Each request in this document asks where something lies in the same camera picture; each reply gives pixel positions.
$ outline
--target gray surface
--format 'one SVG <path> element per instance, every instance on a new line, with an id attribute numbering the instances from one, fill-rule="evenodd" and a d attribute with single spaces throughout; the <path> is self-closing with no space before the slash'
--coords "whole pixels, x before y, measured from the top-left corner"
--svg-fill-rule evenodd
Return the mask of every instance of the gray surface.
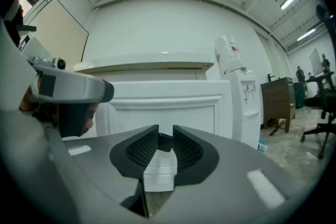
<path id="1" fill-rule="evenodd" d="M 164 223 L 240 223 L 269 212 L 246 177 L 252 170 L 261 169 L 285 197 L 291 197 L 299 190 L 299 184 L 289 174 L 250 146 L 199 130 L 183 129 L 216 147 L 219 162 L 201 184 L 175 187 L 154 220 Z"/>
<path id="2" fill-rule="evenodd" d="M 79 223 L 41 123 L 18 111 L 0 110 L 0 119 L 0 156 L 19 189 L 55 222 Z"/>
<path id="3" fill-rule="evenodd" d="M 66 148 L 78 148 L 88 145 L 91 151 L 73 156 L 74 161 L 103 193 L 122 203 L 126 198 L 133 196 L 138 186 L 135 178 L 124 177 L 110 161 L 111 149 L 118 143 L 144 131 L 143 127 L 120 134 L 106 135 L 81 140 L 64 141 Z"/>
<path id="4" fill-rule="evenodd" d="M 145 127 L 137 129 L 136 131 L 125 132 L 124 136 L 121 135 L 122 137 L 114 135 L 116 143 L 129 136 L 133 136 L 144 129 Z M 51 144 L 52 158 L 76 204 L 81 223 L 110 224 L 148 222 L 147 219 L 120 206 L 113 197 L 107 195 L 108 187 L 115 191 L 117 198 L 120 198 L 120 195 L 122 195 L 121 192 L 124 192 L 125 196 L 127 196 L 128 193 L 134 193 L 138 182 L 137 179 L 129 178 L 129 180 L 124 181 L 122 180 L 124 178 L 117 178 L 119 174 L 115 174 L 112 179 L 116 179 L 116 182 L 109 181 L 108 186 L 98 186 L 95 182 L 92 182 L 92 179 L 96 178 L 95 175 L 90 173 L 90 168 L 92 167 L 86 166 L 86 172 L 84 173 L 78 165 L 78 161 L 76 162 L 75 159 L 69 155 L 67 148 L 64 146 L 59 134 L 55 130 L 50 129 L 48 131 L 48 138 Z M 80 145 L 83 141 L 84 140 L 74 140 L 67 141 L 66 143 L 68 146 L 72 147 Z"/>

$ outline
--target white cabinet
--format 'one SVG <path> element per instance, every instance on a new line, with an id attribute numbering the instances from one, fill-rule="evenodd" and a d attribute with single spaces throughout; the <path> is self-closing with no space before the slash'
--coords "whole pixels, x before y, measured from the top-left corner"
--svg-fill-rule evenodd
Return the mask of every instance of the white cabinet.
<path id="1" fill-rule="evenodd" d="M 232 138 L 232 96 L 228 81 L 113 82 L 115 94 L 96 111 L 97 135 L 158 124 L 172 135 L 182 125 Z M 144 173 L 145 191 L 173 190 L 176 174 L 173 151 L 156 151 Z"/>

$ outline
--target wooden desk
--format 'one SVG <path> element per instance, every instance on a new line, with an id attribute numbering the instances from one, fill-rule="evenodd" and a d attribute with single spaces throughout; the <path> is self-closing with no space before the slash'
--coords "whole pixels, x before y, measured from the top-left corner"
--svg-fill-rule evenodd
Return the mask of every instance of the wooden desk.
<path id="1" fill-rule="evenodd" d="M 264 105 L 264 128 L 268 119 L 286 119 L 285 132 L 289 132 L 290 120 L 295 118 L 295 93 L 293 80 L 282 78 L 261 85 Z"/>

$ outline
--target concrete floor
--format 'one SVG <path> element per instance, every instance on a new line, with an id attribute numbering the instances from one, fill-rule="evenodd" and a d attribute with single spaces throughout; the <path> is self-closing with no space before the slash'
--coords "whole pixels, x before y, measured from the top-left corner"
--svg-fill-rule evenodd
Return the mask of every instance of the concrete floor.
<path id="1" fill-rule="evenodd" d="M 260 138 L 265 139 L 268 144 L 268 149 L 263 154 L 289 172 L 302 185 L 313 182 L 319 177 L 328 162 L 332 148 L 336 144 L 335 135 L 330 134 L 324 159 L 319 160 L 317 156 L 322 147 L 325 133 L 307 135 L 305 142 L 300 142 L 304 131 L 316 128 L 317 123 L 327 122 L 327 119 L 322 120 L 320 116 L 320 110 L 297 109 L 296 118 L 291 121 L 289 133 L 285 133 L 284 124 L 273 136 L 269 136 L 269 134 L 274 130 L 274 126 L 260 131 Z M 172 191 L 146 193 L 150 216 L 155 215 L 164 206 L 171 193 Z"/>

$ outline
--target trash bin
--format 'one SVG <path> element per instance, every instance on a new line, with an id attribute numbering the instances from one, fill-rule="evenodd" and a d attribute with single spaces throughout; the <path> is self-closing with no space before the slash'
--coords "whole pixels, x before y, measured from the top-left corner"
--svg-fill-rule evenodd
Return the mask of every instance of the trash bin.
<path id="1" fill-rule="evenodd" d="M 294 83 L 294 92 L 295 92 L 295 108 L 303 108 L 305 104 L 306 92 L 304 91 L 305 85 L 303 82 Z"/>

